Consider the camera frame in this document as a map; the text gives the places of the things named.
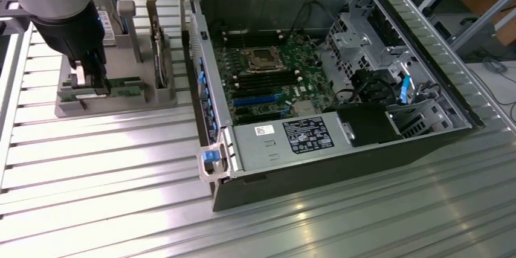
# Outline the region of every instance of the power supply label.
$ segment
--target power supply label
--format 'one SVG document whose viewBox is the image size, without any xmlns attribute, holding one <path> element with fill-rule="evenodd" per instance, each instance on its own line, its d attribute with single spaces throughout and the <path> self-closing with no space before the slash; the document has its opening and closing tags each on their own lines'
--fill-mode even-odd
<svg viewBox="0 0 516 258">
<path fill-rule="evenodd" d="M 335 146 L 323 117 L 284 122 L 283 128 L 295 154 Z"/>
</svg>

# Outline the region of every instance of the motherboard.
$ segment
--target motherboard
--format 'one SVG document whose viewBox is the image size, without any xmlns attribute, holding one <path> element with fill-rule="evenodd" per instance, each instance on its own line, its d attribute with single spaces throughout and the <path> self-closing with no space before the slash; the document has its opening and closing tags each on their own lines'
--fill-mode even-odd
<svg viewBox="0 0 516 258">
<path fill-rule="evenodd" d="M 214 45 L 235 125 L 315 115 L 334 103 L 318 47 L 292 34 L 278 45 Z"/>
</svg>

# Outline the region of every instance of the aluminum profile table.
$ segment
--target aluminum profile table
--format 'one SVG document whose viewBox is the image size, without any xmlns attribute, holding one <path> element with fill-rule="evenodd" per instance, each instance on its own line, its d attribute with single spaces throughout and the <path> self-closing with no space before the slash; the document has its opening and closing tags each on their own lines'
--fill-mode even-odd
<svg viewBox="0 0 516 258">
<path fill-rule="evenodd" d="M 135 0 L 139 30 L 148 29 Z M 60 57 L 11 37 L 2 77 L 0 257 L 506 257 L 516 254 L 516 138 L 408 0 L 391 0 L 487 128 L 412 165 L 219 213 L 199 146 L 178 0 L 159 0 L 179 106 L 58 119 Z"/>
</svg>

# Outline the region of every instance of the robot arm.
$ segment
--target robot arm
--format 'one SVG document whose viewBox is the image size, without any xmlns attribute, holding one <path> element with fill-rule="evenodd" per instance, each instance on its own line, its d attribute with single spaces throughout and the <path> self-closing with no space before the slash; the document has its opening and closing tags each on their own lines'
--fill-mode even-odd
<svg viewBox="0 0 516 258">
<path fill-rule="evenodd" d="M 32 15 L 48 46 L 63 53 L 72 67 L 72 87 L 110 93 L 106 80 L 104 28 L 92 0 L 18 0 Z"/>
</svg>

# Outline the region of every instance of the barcode sticker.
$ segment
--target barcode sticker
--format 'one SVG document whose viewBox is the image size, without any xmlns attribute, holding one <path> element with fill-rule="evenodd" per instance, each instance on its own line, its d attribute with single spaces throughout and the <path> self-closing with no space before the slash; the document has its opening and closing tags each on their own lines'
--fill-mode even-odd
<svg viewBox="0 0 516 258">
<path fill-rule="evenodd" d="M 275 128 L 272 127 L 272 125 L 266 125 L 266 126 L 255 127 L 255 131 L 256 131 L 256 136 L 260 136 L 266 134 L 274 134 Z"/>
<path fill-rule="evenodd" d="M 110 15 L 106 10 L 98 10 L 100 21 L 104 26 L 104 45 L 116 45 L 114 27 L 111 26 Z"/>
</svg>

